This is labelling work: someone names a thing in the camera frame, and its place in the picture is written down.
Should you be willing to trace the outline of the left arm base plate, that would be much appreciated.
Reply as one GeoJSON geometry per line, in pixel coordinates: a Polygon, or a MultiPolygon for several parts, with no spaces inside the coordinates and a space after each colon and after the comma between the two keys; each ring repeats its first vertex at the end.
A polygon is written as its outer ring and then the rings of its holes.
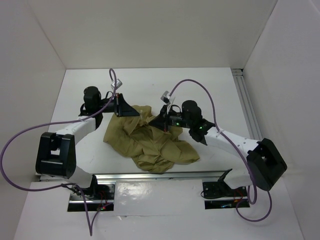
{"type": "MultiPolygon", "coordinates": [[[[97,210],[112,212],[114,210],[115,187],[116,184],[114,182],[99,183],[97,193],[94,195],[85,194],[87,210],[89,212],[97,210]]],[[[84,212],[85,205],[81,192],[76,187],[72,187],[71,189],[67,211],[84,212]]]]}

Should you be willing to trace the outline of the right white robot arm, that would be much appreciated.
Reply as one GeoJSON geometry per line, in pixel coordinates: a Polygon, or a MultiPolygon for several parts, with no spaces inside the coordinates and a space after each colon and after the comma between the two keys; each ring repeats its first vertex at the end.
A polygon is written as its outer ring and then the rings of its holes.
{"type": "Polygon", "coordinates": [[[149,125],[163,132],[173,127],[186,128],[196,142],[244,157],[249,169],[231,169],[221,176],[218,190],[223,196],[230,196],[239,187],[252,185],[270,191],[288,168],[270,139],[259,141],[218,130],[213,122],[203,118],[201,109],[193,100],[185,101],[180,112],[170,105],[163,105],[149,125]]]}

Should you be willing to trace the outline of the olive tan jacket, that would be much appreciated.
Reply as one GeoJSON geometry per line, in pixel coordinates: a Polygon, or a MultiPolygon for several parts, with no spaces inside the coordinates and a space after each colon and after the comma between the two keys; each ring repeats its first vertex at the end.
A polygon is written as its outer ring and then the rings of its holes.
{"type": "Polygon", "coordinates": [[[188,165],[200,159],[192,145],[179,139],[181,127],[163,132],[149,125],[155,118],[151,106],[132,107],[140,116],[113,115],[104,134],[103,141],[118,154],[131,158],[139,169],[150,173],[164,173],[175,164],[188,165]]]}

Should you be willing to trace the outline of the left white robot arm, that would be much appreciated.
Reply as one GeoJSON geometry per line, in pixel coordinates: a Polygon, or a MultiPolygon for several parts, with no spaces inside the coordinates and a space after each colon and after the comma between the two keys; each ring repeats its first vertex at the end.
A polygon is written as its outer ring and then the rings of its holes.
{"type": "Polygon", "coordinates": [[[84,103],[80,107],[79,121],[56,132],[41,135],[35,171],[40,175],[60,177],[74,184],[73,191],[86,199],[97,197],[103,187],[97,177],[77,166],[76,145],[88,134],[100,127],[104,113],[115,117],[138,117],[140,113],[130,106],[121,93],[102,98],[95,86],[83,91],[84,103]]]}

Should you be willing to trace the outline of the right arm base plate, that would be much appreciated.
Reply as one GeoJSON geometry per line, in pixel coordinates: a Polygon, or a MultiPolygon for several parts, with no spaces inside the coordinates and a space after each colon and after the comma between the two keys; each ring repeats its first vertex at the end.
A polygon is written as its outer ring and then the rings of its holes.
{"type": "Polygon", "coordinates": [[[247,189],[242,186],[231,189],[222,181],[202,183],[200,196],[204,199],[206,210],[249,208],[247,189]]]}

